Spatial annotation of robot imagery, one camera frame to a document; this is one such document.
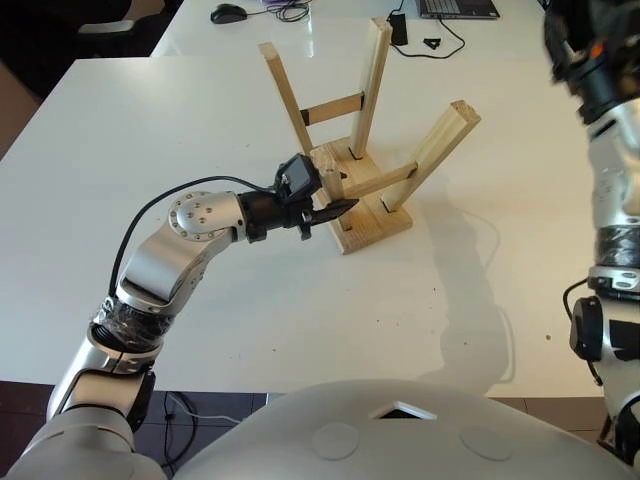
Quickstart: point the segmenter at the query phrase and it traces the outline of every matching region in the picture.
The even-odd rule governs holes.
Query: white table surface
[[[511,54],[518,58],[527,56],[532,48],[540,53],[542,43],[542,8],[537,0],[493,0],[502,18],[499,20],[450,20],[446,23],[467,40],[467,57],[484,57]],[[185,0],[152,56],[167,55],[215,55],[233,49],[250,51],[257,43],[273,42],[281,53],[290,51],[304,55],[322,53],[326,45],[351,47],[356,36],[350,31],[351,19],[384,17],[399,5],[398,0],[313,0],[308,20],[283,23],[271,14],[249,17],[247,20],[226,25],[211,23],[211,11],[220,0]],[[232,3],[246,7],[249,12],[260,10],[256,0],[237,0]],[[432,53],[422,44],[422,39],[442,37],[438,50],[451,51],[458,46],[435,20],[417,19],[415,0],[406,0],[403,12],[408,21],[409,43],[407,52]],[[326,24],[321,20],[332,19],[340,23]]]
[[[446,62],[390,54],[369,145],[383,169],[406,161],[449,102],[483,117],[409,201],[414,228],[346,257],[325,226],[308,242],[287,230],[232,245],[168,334],[159,388],[288,392],[390,377],[495,396],[599,394],[569,349],[560,302],[591,261],[586,140],[576,102],[549,84],[527,12],[540,21],[523,7],[513,42],[485,22],[487,36]],[[283,49],[302,106],[357,89],[367,26],[314,20],[313,56]],[[500,49],[476,48],[491,35]],[[257,47],[236,45],[77,62],[0,162],[0,379],[59,379],[149,198],[212,174],[268,184],[297,150]],[[349,125],[314,126],[312,138]]]

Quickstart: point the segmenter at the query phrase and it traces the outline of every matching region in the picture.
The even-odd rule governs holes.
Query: small black object
[[[211,12],[211,21],[215,24],[234,23],[247,19],[247,11],[238,5],[221,3]]]
[[[573,307],[571,349],[582,360],[597,362],[602,358],[603,333],[602,305],[598,297],[578,300]]]
[[[614,355],[618,360],[640,360],[640,324],[611,320],[609,336]]]
[[[311,238],[311,227],[335,220],[358,200],[341,199],[322,210],[313,209],[312,195],[322,187],[311,159],[298,154],[280,165],[274,192],[246,192],[238,195],[247,219],[247,240],[259,242],[274,228],[298,227],[300,238]]]
[[[620,459],[629,465],[633,465],[636,454],[640,451],[640,422],[631,410],[637,401],[636,399],[627,404],[616,421],[616,450]]]
[[[407,37],[407,19],[404,13],[392,13],[387,18],[387,21],[393,28],[391,32],[391,44],[392,45],[407,45],[409,39]]]
[[[322,183],[311,159],[298,154],[280,165],[274,186],[276,195],[286,205],[311,198],[322,187]]]
[[[156,374],[151,370],[147,371],[142,378],[142,385],[138,391],[138,396],[133,402],[129,415],[127,415],[127,423],[134,432],[138,431],[147,418],[149,402],[151,402],[151,394],[153,393],[155,384]]]
[[[424,40],[422,40],[422,43],[424,43],[431,50],[435,50],[436,48],[438,48],[440,46],[440,43],[442,43],[442,39],[440,39],[440,38],[425,38]]]

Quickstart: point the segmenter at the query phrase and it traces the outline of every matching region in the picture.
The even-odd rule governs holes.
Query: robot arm
[[[47,424],[9,478],[52,478],[47,467],[61,455],[68,461],[60,478],[87,478],[88,472],[96,479],[163,478],[157,464],[132,453],[132,431],[146,416],[164,335],[209,262],[231,243],[264,240],[268,230],[281,227],[298,227],[306,240],[312,226],[357,203],[343,199],[315,211],[311,196],[320,186],[311,160],[297,155],[281,165],[272,191],[198,191],[178,198],[166,222],[132,255],[115,296],[91,320],[50,398]]]
[[[579,34],[576,9],[591,19]],[[639,34],[637,1],[564,1],[545,18],[554,78],[583,102],[595,178],[594,295],[574,307],[571,347],[602,381],[616,455],[640,471]]]

